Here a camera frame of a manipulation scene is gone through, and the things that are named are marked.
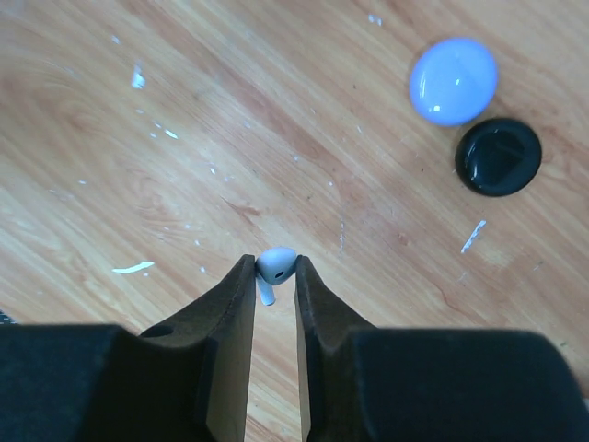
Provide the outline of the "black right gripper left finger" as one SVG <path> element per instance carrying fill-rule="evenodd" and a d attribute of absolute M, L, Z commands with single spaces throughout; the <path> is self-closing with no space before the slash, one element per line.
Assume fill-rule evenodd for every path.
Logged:
<path fill-rule="evenodd" d="M 241 441 L 255 266 L 134 334 L 117 324 L 1 329 L 5 441 Z"/>

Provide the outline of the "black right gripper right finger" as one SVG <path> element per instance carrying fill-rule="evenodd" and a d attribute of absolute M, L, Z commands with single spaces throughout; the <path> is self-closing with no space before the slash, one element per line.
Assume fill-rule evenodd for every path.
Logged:
<path fill-rule="evenodd" d="M 296 262 L 305 441 L 584 441 L 588 409 L 532 331 L 378 328 Z"/>

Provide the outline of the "white earbud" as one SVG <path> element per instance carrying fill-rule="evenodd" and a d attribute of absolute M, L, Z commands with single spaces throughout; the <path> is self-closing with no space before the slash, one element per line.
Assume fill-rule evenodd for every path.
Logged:
<path fill-rule="evenodd" d="M 286 247 L 268 249 L 258 257 L 256 281 L 264 306 L 271 306 L 275 302 L 273 288 L 283 284 L 295 273 L 297 257 L 295 250 Z"/>

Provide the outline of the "purple earbud charging case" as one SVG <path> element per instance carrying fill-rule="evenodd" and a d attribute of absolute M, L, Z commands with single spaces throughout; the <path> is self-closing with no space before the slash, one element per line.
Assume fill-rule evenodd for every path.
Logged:
<path fill-rule="evenodd" d="M 428 122 L 456 126 L 474 120 L 491 103 L 499 78 L 491 50 L 470 38 L 437 42 L 410 73 L 410 101 Z"/>

